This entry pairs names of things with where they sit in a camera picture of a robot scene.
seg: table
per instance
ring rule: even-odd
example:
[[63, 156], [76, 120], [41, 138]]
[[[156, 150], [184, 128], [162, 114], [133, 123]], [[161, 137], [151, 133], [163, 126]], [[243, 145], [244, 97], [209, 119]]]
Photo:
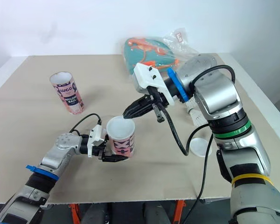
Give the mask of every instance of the table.
[[[49, 82], [58, 71], [73, 74], [85, 104], [80, 115], [70, 115]], [[280, 139], [239, 82], [236, 88], [244, 109], [256, 126], [271, 160], [271, 179], [280, 191]], [[88, 113], [107, 121], [122, 114], [141, 94], [133, 87], [122, 56], [30, 56], [0, 88], [0, 203], [20, 188], [53, 146], [56, 137]], [[185, 144], [195, 129], [184, 105], [168, 112]], [[85, 155], [74, 156], [50, 193], [49, 203], [93, 203], [143, 200], [193, 199], [199, 193], [203, 158], [184, 156], [168, 123], [157, 123], [153, 112], [134, 119], [136, 149], [133, 158], [103, 163]], [[96, 124], [91, 118], [78, 129], [87, 133]], [[196, 137], [208, 139], [205, 128]], [[231, 185], [224, 180], [213, 142], [202, 198], [229, 197]]]

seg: yellow tape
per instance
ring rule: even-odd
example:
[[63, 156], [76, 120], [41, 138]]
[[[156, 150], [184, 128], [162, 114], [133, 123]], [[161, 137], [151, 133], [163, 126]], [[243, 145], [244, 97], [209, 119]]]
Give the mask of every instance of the yellow tape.
[[270, 180], [270, 178], [268, 178], [267, 176], [264, 176], [262, 174], [242, 174], [242, 175], [239, 175], [239, 176], [236, 176], [232, 179], [232, 182], [231, 182], [231, 185], [234, 184], [235, 181], [238, 181], [240, 179], [244, 179], [244, 178], [261, 178], [261, 179], [264, 179], [268, 182], [271, 183], [271, 185], [273, 185], [272, 181]]

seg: printed cup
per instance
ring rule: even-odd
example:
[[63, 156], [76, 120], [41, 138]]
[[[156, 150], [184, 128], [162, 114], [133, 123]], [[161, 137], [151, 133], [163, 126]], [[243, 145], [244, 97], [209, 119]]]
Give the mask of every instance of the printed cup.
[[50, 77], [59, 98], [71, 114], [80, 114], [84, 109], [81, 96], [78, 92], [73, 76], [66, 71], [55, 73]]
[[107, 133], [114, 154], [132, 157], [135, 150], [135, 123], [123, 116], [112, 118], [107, 123]]

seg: white plastic lid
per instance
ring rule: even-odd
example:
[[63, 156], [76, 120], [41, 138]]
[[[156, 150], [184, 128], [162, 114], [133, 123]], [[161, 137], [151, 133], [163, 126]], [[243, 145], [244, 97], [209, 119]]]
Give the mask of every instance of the white plastic lid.
[[208, 141], [202, 138], [194, 138], [190, 142], [190, 149], [192, 153], [199, 157], [205, 157]]

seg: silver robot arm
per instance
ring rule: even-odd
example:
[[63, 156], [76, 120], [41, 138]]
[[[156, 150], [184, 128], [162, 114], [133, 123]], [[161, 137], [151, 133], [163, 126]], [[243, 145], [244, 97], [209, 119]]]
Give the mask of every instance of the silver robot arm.
[[172, 99], [184, 103], [194, 96], [219, 148], [217, 160], [221, 174], [232, 184], [229, 223], [280, 224], [280, 193], [269, 179], [269, 158], [234, 83], [218, 68], [228, 69], [235, 81], [234, 71], [229, 66], [215, 66], [213, 56], [198, 55], [176, 72], [169, 70], [170, 78], [162, 82], [157, 69], [137, 64], [134, 85], [146, 95], [128, 106], [123, 115], [135, 118], [154, 110], [158, 122], [163, 122], [156, 105], [174, 105]]
[[39, 223], [43, 210], [40, 208], [49, 198], [49, 193], [61, 177], [70, 159], [79, 150], [82, 137], [65, 133], [56, 139], [38, 167], [27, 166], [33, 174], [0, 211], [0, 223]]
[[215, 71], [195, 84], [196, 102], [219, 150], [222, 176], [232, 184], [230, 224], [280, 224], [280, 193], [271, 165], [231, 80]]
[[26, 166], [33, 174], [0, 210], [0, 223], [39, 223], [43, 215], [43, 209], [40, 206], [48, 200], [50, 191], [65, 171], [73, 155], [98, 156], [106, 162], [127, 159], [120, 155], [105, 155], [107, 140], [106, 132], [100, 124], [97, 124], [89, 135], [78, 136], [72, 133], [60, 135], [37, 167]]

